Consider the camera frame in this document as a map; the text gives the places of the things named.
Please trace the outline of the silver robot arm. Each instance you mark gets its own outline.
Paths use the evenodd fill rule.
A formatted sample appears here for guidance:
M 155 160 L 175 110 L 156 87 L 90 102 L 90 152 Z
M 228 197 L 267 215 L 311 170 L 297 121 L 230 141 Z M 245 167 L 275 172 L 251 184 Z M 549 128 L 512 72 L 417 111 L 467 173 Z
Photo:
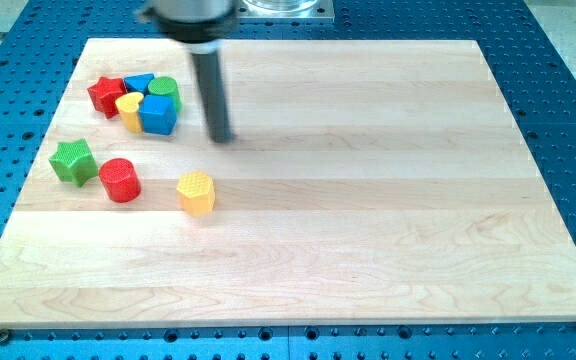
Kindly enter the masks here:
M 239 24 L 234 0 L 148 0 L 137 10 L 143 21 L 183 44 L 191 55 L 209 138 L 232 141 L 229 111 L 220 65 L 220 41 Z

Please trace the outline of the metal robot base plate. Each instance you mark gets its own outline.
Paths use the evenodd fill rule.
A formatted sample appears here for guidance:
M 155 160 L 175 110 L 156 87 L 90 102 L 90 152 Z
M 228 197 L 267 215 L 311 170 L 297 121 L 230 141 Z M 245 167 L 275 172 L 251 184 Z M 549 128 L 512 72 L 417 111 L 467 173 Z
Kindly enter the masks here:
M 335 18 L 333 0 L 238 0 L 243 21 L 322 21 Z

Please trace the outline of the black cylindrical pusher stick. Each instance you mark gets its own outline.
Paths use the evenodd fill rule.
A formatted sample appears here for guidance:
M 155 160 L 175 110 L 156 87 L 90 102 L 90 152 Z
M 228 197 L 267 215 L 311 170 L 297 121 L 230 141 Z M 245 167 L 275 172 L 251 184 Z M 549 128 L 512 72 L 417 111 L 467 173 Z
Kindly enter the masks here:
M 191 55 L 197 85 L 201 95 L 208 136 L 214 143 L 232 141 L 225 88 L 217 51 Z

